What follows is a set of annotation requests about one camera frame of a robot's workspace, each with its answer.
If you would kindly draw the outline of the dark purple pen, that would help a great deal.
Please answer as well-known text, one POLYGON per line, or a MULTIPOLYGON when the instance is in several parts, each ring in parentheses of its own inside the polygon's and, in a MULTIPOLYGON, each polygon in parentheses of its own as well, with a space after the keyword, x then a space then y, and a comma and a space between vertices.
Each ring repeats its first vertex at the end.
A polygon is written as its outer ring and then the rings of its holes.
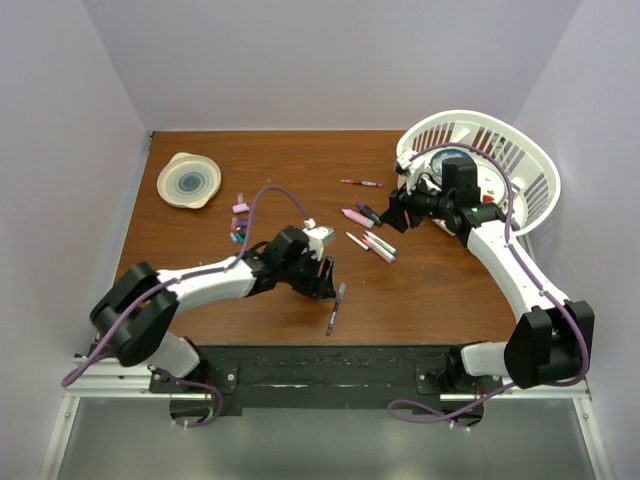
POLYGON ((336 319, 337 319, 337 314, 338 314, 340 305, 341 305, 341 303, 342 303, 342 301, 344 299, 346 288, 347 288, 347 285, 345 283, 341 283, 340 286, 339 286, 338 292, 336 294, 335 303, 334 303, 334 306, 333 306, 333 309, 332 309, 332 312, 331 312, 331 316, 330 316, 330 319, 329 319, 329 322, 328 322, 328 326, 327 326, 327 329, 326 329, 326 335, 327 336, 330 336, 332 334, 332 332, 333 332, 333 329, 334 329, 334 326, 335 326, 335 323, 336 323, 336 319))

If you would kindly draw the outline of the purple black highlighter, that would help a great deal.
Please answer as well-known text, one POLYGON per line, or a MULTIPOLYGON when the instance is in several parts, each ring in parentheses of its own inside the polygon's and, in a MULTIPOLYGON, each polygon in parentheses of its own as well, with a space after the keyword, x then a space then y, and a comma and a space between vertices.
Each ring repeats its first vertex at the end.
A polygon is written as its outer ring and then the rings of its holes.
POLYGON ((356 205, 358 207, 359 212, 366 218, 370 219, 376 226, 383 225, 383 222, 380 219, 380 216, 370 206, 362 202, 357 202, 356 205))

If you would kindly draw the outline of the red pen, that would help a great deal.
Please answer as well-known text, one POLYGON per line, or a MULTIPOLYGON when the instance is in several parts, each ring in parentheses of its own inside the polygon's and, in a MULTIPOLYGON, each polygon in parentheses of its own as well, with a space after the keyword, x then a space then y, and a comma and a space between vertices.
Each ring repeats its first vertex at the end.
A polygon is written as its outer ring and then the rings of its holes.
POLYGON ((366 180, 360 181, 360 180, 352 180, 352 179, 341 179, 340 182, 347 185, 358 185, 358 186, 366 186, 366 187, 374 187, 374 188, 383 187, 383 184, 380 182, 366 181, 366 180))

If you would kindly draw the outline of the teal capped white marker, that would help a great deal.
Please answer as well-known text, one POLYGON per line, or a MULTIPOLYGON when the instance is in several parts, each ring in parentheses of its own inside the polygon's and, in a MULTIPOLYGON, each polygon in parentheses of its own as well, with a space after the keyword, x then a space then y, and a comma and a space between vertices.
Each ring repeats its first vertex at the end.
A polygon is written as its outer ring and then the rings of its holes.
POLYGON ((390 250, 393 250, 393 254, 391 255, 396 255, 397 254, 397 249, 395 247, 393 247, 392 245, 390 245, 389 243, 387 243, 385 240, 383 240, 382 238, 380 238, 379 236, 375 235, 373 232, 366 230, 365 232, 367 232, 369 235, 371 235, 373 238, 375 238, 376 240, 379 240, 381 242, 383 242, 383 244, 389 248, 390 250))

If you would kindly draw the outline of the pink highlighter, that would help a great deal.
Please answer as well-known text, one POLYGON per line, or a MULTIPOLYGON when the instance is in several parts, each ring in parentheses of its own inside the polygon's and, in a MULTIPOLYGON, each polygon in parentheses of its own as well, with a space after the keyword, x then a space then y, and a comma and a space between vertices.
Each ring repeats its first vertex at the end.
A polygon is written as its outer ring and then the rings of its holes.
POLYGON ((358 223, 365 228, 371 228, 375 225, 373 220, 351 209, 342 208, 341 213, 349 220, 358 223))

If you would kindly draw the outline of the pink clear pen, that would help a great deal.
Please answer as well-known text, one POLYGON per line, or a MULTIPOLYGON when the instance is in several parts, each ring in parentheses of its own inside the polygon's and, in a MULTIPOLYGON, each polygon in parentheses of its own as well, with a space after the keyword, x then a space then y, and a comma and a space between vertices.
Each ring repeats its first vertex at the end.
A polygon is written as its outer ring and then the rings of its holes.
POLYGON ((371 235, 369 235, 367 232, 364 232, 364 233, 363 233, 362 238, 363 238, 363 239, 365 239, 365 240, 367 240, 367 241, 371 241, 371 242, 373 242, 374 244, 376 244, 376 245, 377 245, 378 247, 380 247, 381 249, 383 249, 383 250, 387 251, 388 253, 393 254, 393 250, 390 250, 389 248, 387 248, 387 247, 383 244, 383 242, 381 242, 381 241, 379 241, 379 240, 376 240, 376 239, 375 239, 375 238, 373 238, 371 235))

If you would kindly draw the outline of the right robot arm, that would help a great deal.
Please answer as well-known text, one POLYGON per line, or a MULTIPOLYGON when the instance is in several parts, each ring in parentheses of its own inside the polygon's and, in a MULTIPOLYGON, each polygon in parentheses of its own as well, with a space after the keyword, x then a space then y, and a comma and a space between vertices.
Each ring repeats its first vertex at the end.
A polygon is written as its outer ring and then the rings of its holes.
POLYGON ((482 199, 475 162, 447 159, 442 180, 432 182, 428 164, 398 159, 400 180, 389 195, 382 221, 399 232, 431 218, 444 223, 487 269, 516 320, 506 342, 481 342, 459 349, 445 369, 448 386, 469 392, 481 376, 508 377, 518 387, 570 386, 589 369, 595 315, 585 301, 572 302, 544 275, 512 237, 509 216, 482 199))

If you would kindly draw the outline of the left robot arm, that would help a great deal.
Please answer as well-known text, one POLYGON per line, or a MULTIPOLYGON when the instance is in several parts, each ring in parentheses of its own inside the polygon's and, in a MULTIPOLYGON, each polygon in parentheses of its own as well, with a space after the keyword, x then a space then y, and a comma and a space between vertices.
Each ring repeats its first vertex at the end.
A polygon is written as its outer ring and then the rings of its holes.
POLYGON ((334 260, 324 254, 335 231, 286 227, 219 263, 182 270, 131 267, 98 302, 90 320, 124 367, 147 364, 171 375, 185 392, 200 390, 207 368, 196 346, 169 331, 174 317, 220 300, 246 298, 289 285, 316 301, 333 299, 334 260))

